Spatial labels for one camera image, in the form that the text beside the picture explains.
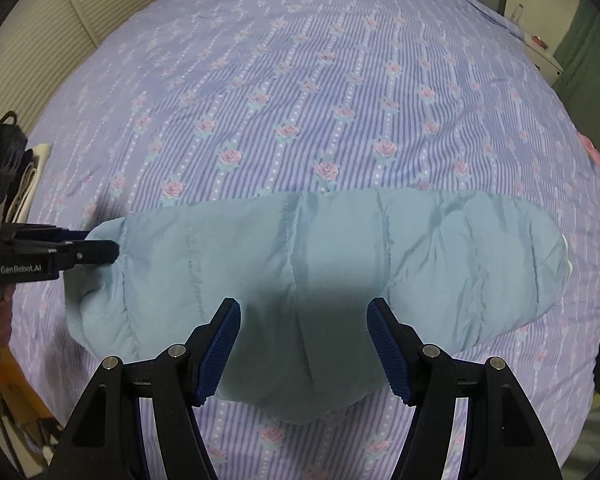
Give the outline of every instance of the bedspread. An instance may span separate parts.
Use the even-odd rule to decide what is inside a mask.
[[[540,205],[570,245],[564,297],[460,357],[503,356],[558,459],[573,447],[600,340],[600,172],[519,31],[475,0],[158,0],[67,80],[31,139],[54,152],[29,221],[69,228],[281,190],[479,189]],[[66,420],[97,362],[68,335],[60,281],[18,288],[11,347]],[[223,480],[388,478],[411,417],[388,388],[302,426],[215,399],[196,413]]]

